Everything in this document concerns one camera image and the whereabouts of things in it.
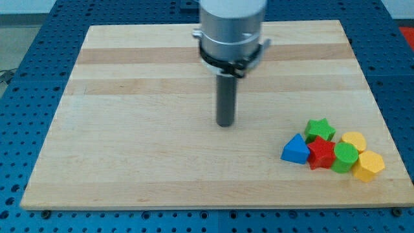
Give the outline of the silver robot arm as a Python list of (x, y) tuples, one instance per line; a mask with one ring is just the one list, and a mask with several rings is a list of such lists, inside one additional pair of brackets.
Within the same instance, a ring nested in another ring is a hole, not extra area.
[(269, 40), (260, 44), (267, 0), (200, 0), (199, 40), (202, 60), (219, 74), (242, 78), (261, 60)]

